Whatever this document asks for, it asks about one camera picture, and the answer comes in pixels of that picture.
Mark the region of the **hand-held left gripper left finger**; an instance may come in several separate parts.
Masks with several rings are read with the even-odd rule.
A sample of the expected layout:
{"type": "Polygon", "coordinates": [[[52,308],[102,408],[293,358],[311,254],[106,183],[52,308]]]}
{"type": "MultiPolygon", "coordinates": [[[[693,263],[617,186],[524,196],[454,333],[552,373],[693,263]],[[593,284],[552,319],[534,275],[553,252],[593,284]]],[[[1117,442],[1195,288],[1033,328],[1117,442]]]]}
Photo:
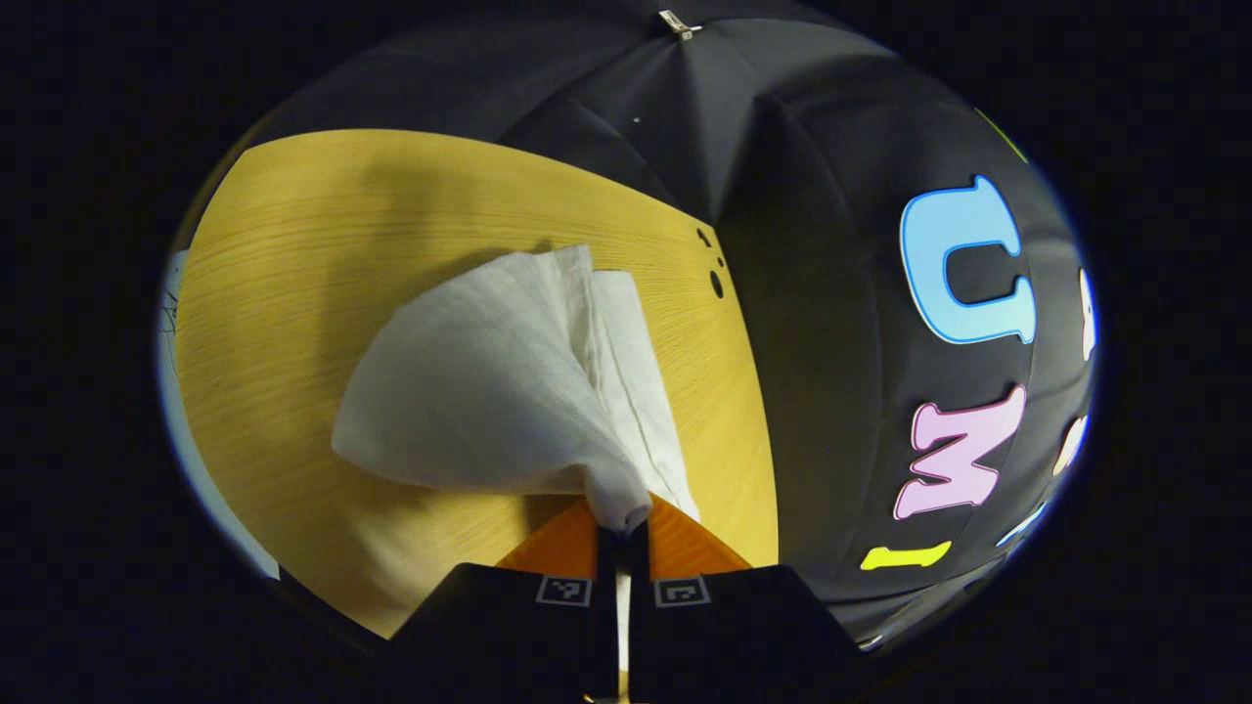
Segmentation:
{"type": "Polygon", "coordinates": [[[394,681],[411,703],[613,701],[616,547],[580,500],[497,564],[456,565],[394,633],[394,681]]]}

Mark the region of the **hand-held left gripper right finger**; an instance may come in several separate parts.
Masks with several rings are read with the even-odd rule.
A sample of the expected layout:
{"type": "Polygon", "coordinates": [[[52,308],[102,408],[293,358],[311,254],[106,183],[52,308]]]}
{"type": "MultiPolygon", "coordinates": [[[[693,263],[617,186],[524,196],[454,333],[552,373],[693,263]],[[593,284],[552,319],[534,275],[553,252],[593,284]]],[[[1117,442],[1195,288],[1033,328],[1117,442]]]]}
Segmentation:
{"type": "Polygon", "coordinates": [[[635,703],[843,703],[864,654],[786,565],[755,567],[654,496],[627,545],[635,703]]]}

